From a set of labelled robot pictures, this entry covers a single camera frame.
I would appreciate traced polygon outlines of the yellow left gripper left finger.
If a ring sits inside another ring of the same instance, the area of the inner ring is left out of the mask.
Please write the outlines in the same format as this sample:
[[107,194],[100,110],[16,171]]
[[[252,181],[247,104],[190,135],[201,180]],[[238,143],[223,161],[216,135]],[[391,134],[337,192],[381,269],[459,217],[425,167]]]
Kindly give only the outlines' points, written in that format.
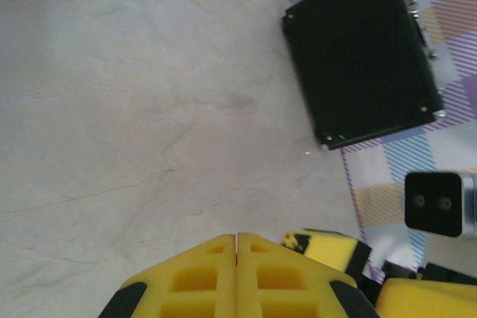
[[130,277],[98,318],[236,318],[235,235],[220,235]]

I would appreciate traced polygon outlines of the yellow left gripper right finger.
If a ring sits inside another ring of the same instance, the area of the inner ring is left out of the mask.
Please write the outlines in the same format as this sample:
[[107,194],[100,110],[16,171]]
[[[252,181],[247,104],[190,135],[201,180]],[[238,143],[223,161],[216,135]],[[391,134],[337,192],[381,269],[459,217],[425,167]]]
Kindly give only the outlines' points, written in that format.
[[379,318],[351,276],[252,233],[236,272],[237,318]]

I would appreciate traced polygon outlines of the black briefcase with silver latches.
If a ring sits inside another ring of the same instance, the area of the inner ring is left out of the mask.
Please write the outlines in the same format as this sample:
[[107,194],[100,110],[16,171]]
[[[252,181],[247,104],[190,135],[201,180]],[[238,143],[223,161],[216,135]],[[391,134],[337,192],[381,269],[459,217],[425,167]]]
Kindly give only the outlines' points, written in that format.
[[445,116],[415,0],[301,0],[282,19],[317,142],[336,150]]

